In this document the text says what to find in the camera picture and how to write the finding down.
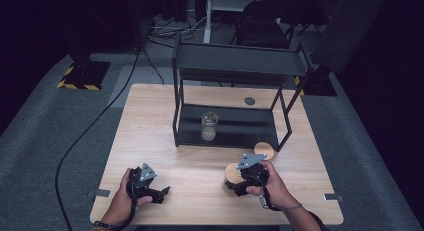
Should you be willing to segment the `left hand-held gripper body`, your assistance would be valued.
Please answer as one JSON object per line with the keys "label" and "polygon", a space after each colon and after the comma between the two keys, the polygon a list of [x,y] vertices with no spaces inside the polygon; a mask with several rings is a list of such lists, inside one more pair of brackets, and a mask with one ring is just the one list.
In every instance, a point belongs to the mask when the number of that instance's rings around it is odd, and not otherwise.
{"label": "left hand-held gripper body", "polygon": [[145,196],[151,196],[156,199],[158,192],[150,189],[149,185],[157,176],[157,173],[144,162],[141,167],[130,170],[126,191],[131,199],[138,199]]}

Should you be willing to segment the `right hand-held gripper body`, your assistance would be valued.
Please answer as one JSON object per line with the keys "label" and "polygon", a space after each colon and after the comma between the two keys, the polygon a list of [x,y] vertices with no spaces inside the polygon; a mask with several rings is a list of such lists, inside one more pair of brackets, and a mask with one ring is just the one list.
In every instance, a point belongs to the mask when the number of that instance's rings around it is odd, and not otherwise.
{"label": "right hand-held gripper body", "polygon": [[267,157],[266,154],[244,154],[242,159],[236,165],[240,172],[242,181],[236,185],[237,188],[244,186],[265,185],[269,179],[268,171],[260,164]]}

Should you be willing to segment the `wooden-lid glass jar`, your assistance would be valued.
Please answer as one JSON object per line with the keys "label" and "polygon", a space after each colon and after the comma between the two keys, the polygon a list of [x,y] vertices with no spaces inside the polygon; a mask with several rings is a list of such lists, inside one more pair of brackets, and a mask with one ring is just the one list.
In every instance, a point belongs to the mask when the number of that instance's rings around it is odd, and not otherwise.
{"label": "wooden-lid glass jar", "polygon": [[233,183],[243,183],[244,179],[241,176],[241,172],[237,169],[236,163],[230,163],[225,168],[225,180],[229,180]]}
{"label": "wooden-lid glass jar", "polygon": [[266,142],[257,143],[254,146],[253,150],[254,150],[255,154],[264,154],[265,160],[271,160],[275,155],[275,151],[274,151],[273,147],[269,143],[266,143]]}

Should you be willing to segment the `glass jar with silver lid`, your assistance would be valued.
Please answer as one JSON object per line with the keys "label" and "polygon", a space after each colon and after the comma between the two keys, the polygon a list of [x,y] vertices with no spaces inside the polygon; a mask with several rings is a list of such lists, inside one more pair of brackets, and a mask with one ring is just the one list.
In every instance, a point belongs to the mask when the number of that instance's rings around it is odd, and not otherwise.
{"label": "glass jar with silver lid", "polygon": [[202,115],[201,137],[205,141],[212,141],[216,137],[219,116],[215,112],[206,112]]}

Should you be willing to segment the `black two-tier metal shelf rack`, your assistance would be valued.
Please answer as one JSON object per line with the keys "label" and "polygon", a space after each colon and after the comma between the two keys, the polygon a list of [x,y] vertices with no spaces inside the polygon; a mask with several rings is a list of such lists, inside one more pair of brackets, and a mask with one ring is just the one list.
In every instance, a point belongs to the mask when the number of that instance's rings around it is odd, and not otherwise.
{"label": "black two-tier metal shelf rack", "polygon": [[[175,41],[172,54],[175,112],[175,144],[228,148],[252,148],[259,142],[282,149],[292,134],[288,114],[314,71],[302,46],[294,50]],[[268,107],[227,106],[184,100],[184,82],[231,83],[246,93],[246,84],[276,86]],[[216,137],[201,137],[202,115],[219,116]]]}

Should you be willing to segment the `person's right hand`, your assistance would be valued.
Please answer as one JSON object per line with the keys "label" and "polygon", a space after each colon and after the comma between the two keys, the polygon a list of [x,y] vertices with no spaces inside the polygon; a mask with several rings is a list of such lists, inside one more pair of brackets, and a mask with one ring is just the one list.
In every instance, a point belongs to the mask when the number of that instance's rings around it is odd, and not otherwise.
{"label": "person's right hand", "polygon": [[281,211],[292,211],[301,208],[302,204],[290,194],[273,164],[270,161],[260,161],[260,164],[268,171],[269,180],[264,188],[248,186],[246,192],[259,196],[263,194],[265,190],[268,190],[269,203],[272,207]]}

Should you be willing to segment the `person's left hand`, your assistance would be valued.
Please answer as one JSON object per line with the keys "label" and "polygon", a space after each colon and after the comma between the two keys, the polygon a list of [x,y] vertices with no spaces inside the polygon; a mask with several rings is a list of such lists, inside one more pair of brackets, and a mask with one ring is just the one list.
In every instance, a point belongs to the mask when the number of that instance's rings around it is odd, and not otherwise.
{"label": "person's left hand", "polygon": [[131,169],[128,168],[123,175],[119,189],[115,193],[111,204],[101,219],[102,223],[117,226],[126,221],[132,209],[132,200],[127,194],[126,186],[129,180]]}

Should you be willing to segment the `black stand base, yellow stripes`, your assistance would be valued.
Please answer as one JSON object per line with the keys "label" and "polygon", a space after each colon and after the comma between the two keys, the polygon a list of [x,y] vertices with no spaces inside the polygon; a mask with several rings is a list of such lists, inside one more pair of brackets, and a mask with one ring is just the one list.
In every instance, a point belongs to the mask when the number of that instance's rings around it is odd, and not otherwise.
{"label": "black stand base, yellow stripes", "polygon": [[315,95],[315,96],[336,96],[337,92],[329,78],[331,70],[325,66],[320,65],[313,71],[307,83],[304,85],[302,95]]}
{"label": "black stand base, yellow stripes", "polygon": [[69,42],[69,56],[73,63],[68,67],[58,88],[100,90],[110,62],[93,61],[82,44]]}

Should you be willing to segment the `black folding chair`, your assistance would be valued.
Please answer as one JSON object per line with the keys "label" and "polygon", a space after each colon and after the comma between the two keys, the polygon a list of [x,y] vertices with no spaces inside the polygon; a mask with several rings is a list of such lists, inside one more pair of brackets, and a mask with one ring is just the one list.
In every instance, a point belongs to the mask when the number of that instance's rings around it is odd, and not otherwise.
{"label": "black folding chair", "polygon": [[289,49],[299,24],[321,26],[328,21],[317,1],[254,0],[236,21],[231,44]]}

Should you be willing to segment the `white metal stand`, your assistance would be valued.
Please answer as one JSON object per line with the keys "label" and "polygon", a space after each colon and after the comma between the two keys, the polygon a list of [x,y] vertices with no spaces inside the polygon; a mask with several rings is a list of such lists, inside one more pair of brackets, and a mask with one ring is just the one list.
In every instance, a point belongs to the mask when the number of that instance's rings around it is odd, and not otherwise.
{"label": "white metal stand", "polygon": [[204,28],[203,42],[211,40],[211,20],[213,11],[242,12],[244,8],[254,0],[207,0],[206,1],[206,23]]}

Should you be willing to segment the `grey padded column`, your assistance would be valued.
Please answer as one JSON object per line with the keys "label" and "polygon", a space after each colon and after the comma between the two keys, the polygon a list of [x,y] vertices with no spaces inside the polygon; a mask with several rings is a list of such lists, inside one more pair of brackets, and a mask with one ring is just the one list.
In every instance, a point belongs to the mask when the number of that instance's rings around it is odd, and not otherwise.
{"label": "grey padded column", "polygon": [[314,64],[342,73],[353,58],[385,0],[339,0],[311,54]]}

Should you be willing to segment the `grey table edge bracket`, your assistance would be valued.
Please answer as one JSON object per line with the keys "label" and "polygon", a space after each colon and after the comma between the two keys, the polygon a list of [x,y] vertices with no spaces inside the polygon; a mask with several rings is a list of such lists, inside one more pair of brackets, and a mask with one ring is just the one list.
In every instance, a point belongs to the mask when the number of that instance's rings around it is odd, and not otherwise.
{"label": "grey table edge bracket", "polygon": [[323,196],[326,201],[337,201],[339,203],[344,202],[343,197],[335,193],[325,193]]}
{"label": "grey table edge bracket", "polygon": [[110,190],[105,190],[105,189],[90,189],[88,192],[88,196],[90,197],[96,197],[96,196],[100,196],[100,197],[109,197],[110,195]]}

